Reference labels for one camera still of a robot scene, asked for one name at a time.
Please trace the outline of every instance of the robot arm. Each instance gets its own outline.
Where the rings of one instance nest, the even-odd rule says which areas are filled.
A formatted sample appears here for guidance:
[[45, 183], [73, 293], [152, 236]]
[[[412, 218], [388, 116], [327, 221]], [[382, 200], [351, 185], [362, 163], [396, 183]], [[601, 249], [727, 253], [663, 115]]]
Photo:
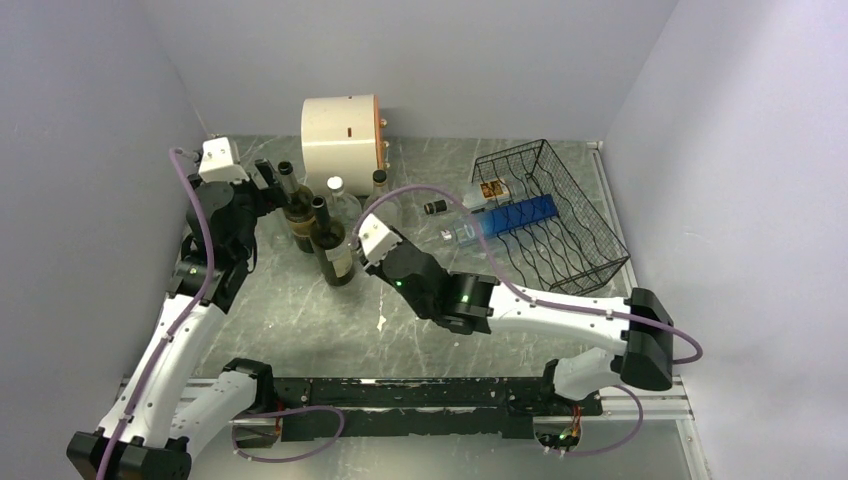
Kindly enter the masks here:
[[[204, 143], [199, 175], [190, 180], [203, 207], [212, 245], [203, 244], [200, 221], [192, 210], [192, 233], [183, 242], [180, 260], [168, 284], [156, 329], [125, 392], [133, 392], [145, 368], [150, 376], [133, 416], [110, 458], [105, 478], [186, 478], [191, 460], [233, 417], [277, 409], [271, 367], [235, 359], [216, 384], [175, 415], [183, 388], [200, 355], [214, 338], [255, 258], [257, 218], [287, 201], [270, 163], [256, 162], [264, 180], [260, 188], [239, 165], [227, 138]], [[215, 271], [206, 294], [174, 336], [168, 329], [199, 291], [206, 276], [206, 249], [215, 256]], [[155, 364], [148, 365], [160, 339], [168, 339]], [[67, 455], [85, 479], [94, 479], [107, 442], [124, 417], [127, 393], [118, 398], [94, 433], [77, 432]]]
[[649, 290], [633, 289], [630, 298], [587, 298], [519, 287], [536, 300], [596, 308], [607, 314], [554, 310], [519, 298], [495, 277], [448, 272], [374, 215], [365, 219], [359, 240], [365, 271], [393, 287], [421, 319], [465, 335], [521, 331], [567, 336], [592, 345], [574, 358], [555, 361], [554, 393], [563, 398], [581, 400], [599, 388], [620, 383], [654, 391], [671, 388], [671, 335], [612, 315], [634, 313], [673, 325]]

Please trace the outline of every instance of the wire basket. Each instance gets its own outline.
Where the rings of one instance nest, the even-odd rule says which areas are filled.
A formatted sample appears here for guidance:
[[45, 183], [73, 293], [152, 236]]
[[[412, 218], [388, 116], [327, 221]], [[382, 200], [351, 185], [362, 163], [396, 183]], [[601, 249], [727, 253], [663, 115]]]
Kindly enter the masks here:
[[554, 198], [556, 216], [496, 237], [524, 285], [585, 295], [606, 285], [630, 258], [547, 140], [477, 158], [471, 178], [521, 182], [529, 198]]

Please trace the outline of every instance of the white cylindrical container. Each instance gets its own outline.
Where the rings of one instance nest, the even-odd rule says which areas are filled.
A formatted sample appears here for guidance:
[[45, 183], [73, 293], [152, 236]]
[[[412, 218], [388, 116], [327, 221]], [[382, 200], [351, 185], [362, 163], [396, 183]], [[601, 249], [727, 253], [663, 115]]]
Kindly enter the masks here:
[[386, 167], [381, 126], [376, 95], [306, 99], [300, 142], [313, 193], [329, 195], [327, 179], [339, 176], [349, 193], [369, 195], [372, 173]]

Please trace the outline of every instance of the bottle label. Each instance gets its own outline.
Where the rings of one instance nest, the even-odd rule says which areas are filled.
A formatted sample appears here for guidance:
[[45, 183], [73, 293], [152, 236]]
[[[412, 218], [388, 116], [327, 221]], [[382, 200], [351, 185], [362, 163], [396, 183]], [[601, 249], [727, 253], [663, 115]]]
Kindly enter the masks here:
[[509, 196], [509, 190], [506, 188], [506, 185], [504, 185], [503, 182], [500, 180], [482, 182], [480, 184], [480, 191], [483, 192], [483, 198], [485, 198], [486, 200]]
[[332, 250], [327, 250], [326, 254], [327, 260], [333, 264], [337, 278], [347, 275], [350, 269], [353, 268], [353, 256], [350, 253], [350, 247], [346, 243]]
[[315, 217], [310, 217], [309, 220], [305, 222], [292, 222], [291, 220], [286, 220], [289, 222], [289, 227], [291, 227], [292, 233], [295, 237], [309, 241], [309, 228], [312, 227], [312, 223], [315, 222]]

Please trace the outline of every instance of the marble surface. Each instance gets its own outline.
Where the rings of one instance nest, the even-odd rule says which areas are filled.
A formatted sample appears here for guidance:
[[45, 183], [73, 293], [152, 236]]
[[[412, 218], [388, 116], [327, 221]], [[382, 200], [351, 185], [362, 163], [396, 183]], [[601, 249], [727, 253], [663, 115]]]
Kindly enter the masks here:
[[[304, 177], [299, 137], [236, 136], [243, 162], [268, 158], [294, 163]], [[526, 140], [389, 138], [389, 182], [439, 184], [458, 192], [473, 160]], [[552, 142], [578, 185], [609, 222], [594, 163], [581, 142]], [[450, 270], [488, 273], [479, 246], [446, 244], [439, 230], [455, 214], [428, 216], [426, 192], [401, 198], [402, 231]], [[297, 250], [284, 219], [260, 219], [259, 262], [245, 281], [223, 328], [201, 357], [197, 377], [216, 377], [235, 357], [269, 363], [275, 376], [461, 377], [540, 375], [546, 362], [586, 347], [568, 338], [534, 334], [455, 335], [418, 320], [403, 299], [361, 270], [353, 281], [329, 287], [311, 255]], [[498, 261], [508, 267], [503, 250]], [[520, 277], [512, 277], [521, 282]], [[593, 296], [626, 295], [622, 273]]]

